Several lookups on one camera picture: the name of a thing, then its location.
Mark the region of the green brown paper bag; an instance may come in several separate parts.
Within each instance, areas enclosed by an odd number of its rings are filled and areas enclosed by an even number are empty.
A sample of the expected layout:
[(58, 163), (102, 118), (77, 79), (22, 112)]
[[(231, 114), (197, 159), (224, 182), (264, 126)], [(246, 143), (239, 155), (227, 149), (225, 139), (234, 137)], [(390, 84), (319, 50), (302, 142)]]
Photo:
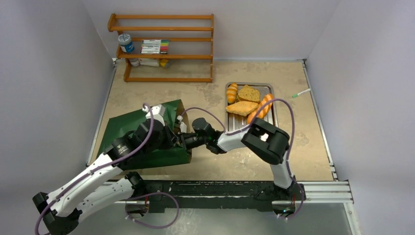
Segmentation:
[[(183, 111), (180, 99), (162, 103), (161, 110), (153, 112), (150, 139), (137, 153), (121, 162), (121, 168), (136, 170), (190, 163), (191, 150), (180, 143), (181, 130), (175, 125), (177, 116)], [(98, 153), (109, 152), (116, 159), (126, 156), (145, 140), (151, 122), (150, 114), (143, 110), (109, 119)]]

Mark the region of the triangular orange fake pastry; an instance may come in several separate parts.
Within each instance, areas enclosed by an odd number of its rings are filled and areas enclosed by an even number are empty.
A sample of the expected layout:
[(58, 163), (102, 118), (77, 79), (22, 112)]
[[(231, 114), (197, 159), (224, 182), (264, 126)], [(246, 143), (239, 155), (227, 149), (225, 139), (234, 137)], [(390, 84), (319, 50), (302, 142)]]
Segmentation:
[(239, 101), (234, 104), (228, 105), (226, 107), (226, 111), (228, 113), (240, 115), (240, 116), (248, 116), (258, 107), (258, 103), (250, 102), (250, 101)]

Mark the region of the orange fake bread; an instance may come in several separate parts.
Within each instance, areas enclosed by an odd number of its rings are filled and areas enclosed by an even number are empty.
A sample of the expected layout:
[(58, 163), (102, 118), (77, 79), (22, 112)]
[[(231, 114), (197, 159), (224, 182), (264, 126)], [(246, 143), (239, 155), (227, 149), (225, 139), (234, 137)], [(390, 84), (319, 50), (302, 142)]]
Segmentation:
[(238, 93), (238, 85), (236, 83), (231, 83), (226, 91), (226, 97), (228, 104), (233, 104), (236, 101)]

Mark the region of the long orange fake baguette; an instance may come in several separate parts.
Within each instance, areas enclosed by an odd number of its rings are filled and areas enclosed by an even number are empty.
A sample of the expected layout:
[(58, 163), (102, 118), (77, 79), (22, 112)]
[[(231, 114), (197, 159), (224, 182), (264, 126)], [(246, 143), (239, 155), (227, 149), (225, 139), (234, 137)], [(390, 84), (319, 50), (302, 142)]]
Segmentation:
[(265, 106), (265, 104), (272, 100), (274, 96), (272, 94), (267, 94), (264, 96), (262, 101), (259, 103), (258, 107), (252, 111), (247, 117), (247, 124), (250, 124), (254, 118), (264, 118), (267, 113), (271, 110), (272, 103)]

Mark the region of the seeded fake bread slice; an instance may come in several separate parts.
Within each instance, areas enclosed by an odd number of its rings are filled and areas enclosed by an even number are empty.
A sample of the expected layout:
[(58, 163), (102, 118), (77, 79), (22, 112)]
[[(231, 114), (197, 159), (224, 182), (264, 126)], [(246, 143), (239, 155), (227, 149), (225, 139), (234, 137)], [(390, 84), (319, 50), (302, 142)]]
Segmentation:
[(242, 87), (237, 93), (237, 101), (249, 101), (249, 102), (260, 102), (260, 91), (250, 87), (249, 85), (245, 85)]

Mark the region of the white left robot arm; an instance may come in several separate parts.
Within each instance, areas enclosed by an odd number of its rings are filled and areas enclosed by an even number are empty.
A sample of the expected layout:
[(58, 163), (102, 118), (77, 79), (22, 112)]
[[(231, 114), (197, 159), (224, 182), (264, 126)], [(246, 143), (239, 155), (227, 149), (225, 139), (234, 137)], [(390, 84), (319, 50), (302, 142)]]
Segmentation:
[(175, 149), (176, 136), (162, 118), (147, 118), (136, 129), (117, 135), (97, 159), (74, 179), (50, 192), (39, 192), (33, 202), (40, 213), (35, 233), (43, 222), (49, 235), (68, 235), (88, 216), (119, 200), (140, 200), (155, 195), (137, 172), (112, 186), (104, 183), (164, 150)]

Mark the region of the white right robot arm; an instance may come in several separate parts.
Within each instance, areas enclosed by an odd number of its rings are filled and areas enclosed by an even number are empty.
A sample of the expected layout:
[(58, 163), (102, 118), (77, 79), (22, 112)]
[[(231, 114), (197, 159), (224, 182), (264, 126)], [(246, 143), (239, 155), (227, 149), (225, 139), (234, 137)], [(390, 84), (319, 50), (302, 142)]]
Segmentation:
[(210, 152), (218, 155), (246, 147), (270, 165), (278, 198), (287, 199), (294, 193), (294, 177), (287, 165), (290, 137), (282, 129), (255, 118), (246, 129), (225, 133), (214, 130), (202, 117), (193, 121), (192, 128), (193, 133), (179, 134), (179, 143), (187, 150), (205, 145)]

